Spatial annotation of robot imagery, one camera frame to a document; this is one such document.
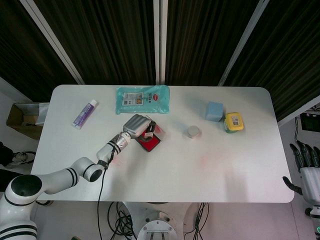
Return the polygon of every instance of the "purple toothpaste tube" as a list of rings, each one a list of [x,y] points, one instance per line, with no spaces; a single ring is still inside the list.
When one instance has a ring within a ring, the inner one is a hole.
[[[72,125],[76,129],[81,129],[81,127],[84,125],[87,118],[90,116],[90,114],[94,111],[95,107],[97,106],[98,102],[94,99],[92,99],[80,112],[80,114],[76,117]]]

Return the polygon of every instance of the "black curtain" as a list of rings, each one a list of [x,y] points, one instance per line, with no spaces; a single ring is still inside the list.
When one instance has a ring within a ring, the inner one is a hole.
[[[258,0],[169,0],[165,83],[216,86]]]
[[[154,85],[152,0],[36,0],[86,84]]]
[[[271,0],[225,86],[266,88],[277,120],[320,95],[320,2]]]
[[[0,0],[0,77],[35,102],[76,84],[18,0]]]

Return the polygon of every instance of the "yellow container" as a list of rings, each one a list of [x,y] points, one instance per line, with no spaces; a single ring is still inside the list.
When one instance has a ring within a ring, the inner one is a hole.
[[[245,127],[242,116],[238,112],[230,112],[225,115],[224,128],[229,134],[243,130]]]

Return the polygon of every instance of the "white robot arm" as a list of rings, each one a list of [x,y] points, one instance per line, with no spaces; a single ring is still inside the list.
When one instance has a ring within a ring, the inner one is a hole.
[[[290,147],[300,173],[302,188],[292,184],[286,176],[283,177],[283,181],[288,188],[302,195],[306,202],[313,205],[313,208],[307,208],[305,213],[311,217],[316,239],[320,240],[320,150],[316,146],[312,149],[300,141],[296,143],[300,151],[293,144],[290,144]]]
[[[117,134],[96,154],[95,164],[87,157],[76,160],[71,167],[44,175],[21,175],[7,186],[0,199],[0,240],[35,240],[37,227],[30,220],[30,212],[36,199],[45,192],[56,194],[74,187],[80,176],[89,182],[96,181],[110,162],[130,142],[138,138],[149,126],[155,125],[149,118],[135,114]]]

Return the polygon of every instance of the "tiled floor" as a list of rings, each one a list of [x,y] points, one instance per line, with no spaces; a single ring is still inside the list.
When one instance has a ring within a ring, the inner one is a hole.
[[[37,141],[5,126],[12,102],[0,94],[0,133],[10,136],[0,141],[15,151],[33,150]],[[292,181],[301,185],[289,147],[289,143],[294,142],[294,131],[294,120],[280,128]],[[298,138],[320,146],[319,136],[320,133],[299,131]],[[109,239],[112,234],[106,222],[109,203],[102,202],[100,206],[103,239]],[[306,207],[308,205],[299,195],[291,203],[212,203],[202,236],[205,240],[314,240],[312,222],[304,215]],[[196,210],[196,204],[188,210],[184,219],[185,232],[192,229]],[[99,239],[96,214],[96,202],[56,201],[51,206],[37,206],[32,218],[38,226],[39,240],[56,240],[57,236],[64,240],[70,240],[72,236],[91,240]],[[186,239],[192,239],[192,236],[188,235]]]

